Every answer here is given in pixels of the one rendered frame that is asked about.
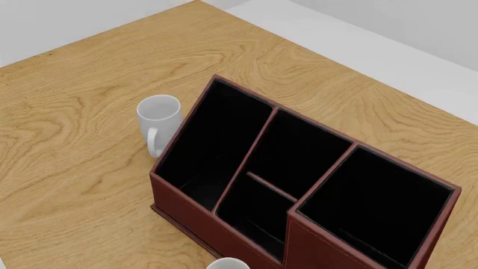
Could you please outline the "dark red leather caddy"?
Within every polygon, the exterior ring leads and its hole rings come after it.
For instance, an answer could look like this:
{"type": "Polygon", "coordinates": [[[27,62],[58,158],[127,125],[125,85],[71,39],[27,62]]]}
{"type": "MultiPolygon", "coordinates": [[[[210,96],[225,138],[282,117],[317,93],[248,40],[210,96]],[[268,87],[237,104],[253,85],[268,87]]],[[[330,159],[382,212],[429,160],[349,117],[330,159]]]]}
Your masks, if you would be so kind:
{"type": "Polygon", "coordinates": [[[424,269],[462,191],[219,75],[150,180],[153,210],[252,269],[424,269]]]}

